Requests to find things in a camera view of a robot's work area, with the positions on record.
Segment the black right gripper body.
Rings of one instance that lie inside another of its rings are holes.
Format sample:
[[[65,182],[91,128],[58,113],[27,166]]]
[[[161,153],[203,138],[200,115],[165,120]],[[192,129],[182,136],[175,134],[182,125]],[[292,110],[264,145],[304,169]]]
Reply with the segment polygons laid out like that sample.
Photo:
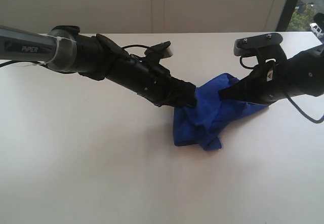
[[[291,86],[277,71],[276,64],[257,65],[249,74],[249,99],[251,103],[270,105],[286,98]]]

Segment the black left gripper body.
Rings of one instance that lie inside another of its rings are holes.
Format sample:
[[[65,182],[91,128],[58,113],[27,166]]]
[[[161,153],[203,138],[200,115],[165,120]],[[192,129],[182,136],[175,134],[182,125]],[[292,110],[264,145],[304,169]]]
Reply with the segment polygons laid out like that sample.
[[[136,57],[105,57],[105,77],[121,85],[154,105],[177,106],[177,97],[170,76],[158,77]]]

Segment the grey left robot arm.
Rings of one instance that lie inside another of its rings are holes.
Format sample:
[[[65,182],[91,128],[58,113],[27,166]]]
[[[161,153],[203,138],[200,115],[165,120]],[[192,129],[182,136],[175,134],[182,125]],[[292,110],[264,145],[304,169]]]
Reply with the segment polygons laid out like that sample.
[[[171,57],[170,45],[145,47],[141,57],[104,35],[81,35],[78,26],[56,26],[46,35],[1,27],[3,66],[30,62],[62,74],[108,79],[156,106],[194,108],[195,85],[173,77],[160,63]]]

